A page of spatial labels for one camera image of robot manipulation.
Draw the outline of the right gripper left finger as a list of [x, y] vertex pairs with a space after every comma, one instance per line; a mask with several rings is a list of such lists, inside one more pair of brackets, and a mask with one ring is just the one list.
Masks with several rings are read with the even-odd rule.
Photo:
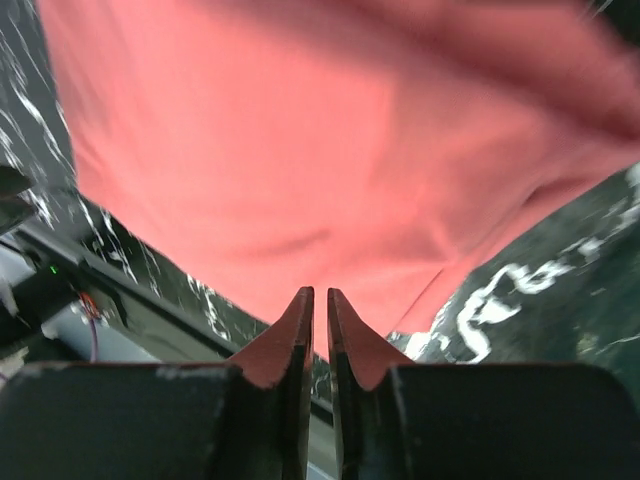
[[222, 363], [31, 363], [1, 390], [5, 479], [303, 479], [314, 291]]

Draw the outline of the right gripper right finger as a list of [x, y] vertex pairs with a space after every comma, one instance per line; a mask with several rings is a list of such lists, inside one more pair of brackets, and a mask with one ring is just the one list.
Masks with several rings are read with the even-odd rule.
[[343, 479], [635, 479], [639, 417], [584, 364], [419, 364], [327, 295]]

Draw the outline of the coral red t shirt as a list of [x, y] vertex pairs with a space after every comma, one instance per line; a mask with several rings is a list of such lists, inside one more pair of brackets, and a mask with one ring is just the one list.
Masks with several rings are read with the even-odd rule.
[[639, 52], [580, 1], [42, 1], [80, 192], [275, 320], [427, 330], [639, 157]]

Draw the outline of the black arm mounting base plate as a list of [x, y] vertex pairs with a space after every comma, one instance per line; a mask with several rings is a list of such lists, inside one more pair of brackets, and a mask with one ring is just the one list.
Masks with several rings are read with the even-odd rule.
[[101, 322], [163, 360], [228, 358], [267, 330], [82, 197], [54, 203], [63, 211], [47, 226], [23, 195], [1, 201], [1, 248], [30, 271], [13, 288], [25, 329], [86, 293]]

